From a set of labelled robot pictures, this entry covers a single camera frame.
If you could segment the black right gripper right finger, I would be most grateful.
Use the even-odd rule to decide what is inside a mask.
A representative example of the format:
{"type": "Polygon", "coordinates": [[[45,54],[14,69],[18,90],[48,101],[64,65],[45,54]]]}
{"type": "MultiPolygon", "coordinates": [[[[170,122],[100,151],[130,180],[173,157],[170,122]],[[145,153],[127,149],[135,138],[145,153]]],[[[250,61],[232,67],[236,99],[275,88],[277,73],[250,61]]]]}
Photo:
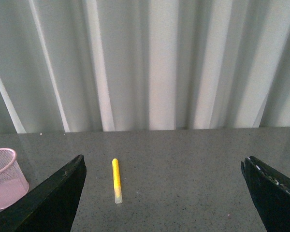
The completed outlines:
{"type": "Polygon", "coordinates": [[[290,178],[254,156],[241,162],[252,201],[268,232],[290,232],[290,178]]]}

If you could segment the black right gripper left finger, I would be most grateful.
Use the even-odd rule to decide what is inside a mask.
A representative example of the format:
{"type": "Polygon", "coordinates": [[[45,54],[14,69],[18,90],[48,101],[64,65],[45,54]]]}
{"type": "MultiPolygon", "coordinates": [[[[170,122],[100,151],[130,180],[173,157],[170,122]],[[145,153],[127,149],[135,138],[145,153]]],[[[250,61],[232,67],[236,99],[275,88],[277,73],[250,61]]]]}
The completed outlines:
{"type": "Polygon", "coordinates": [[[87,175],[78,155],[0,212],[0,232],[69,232],[87,175]]]}

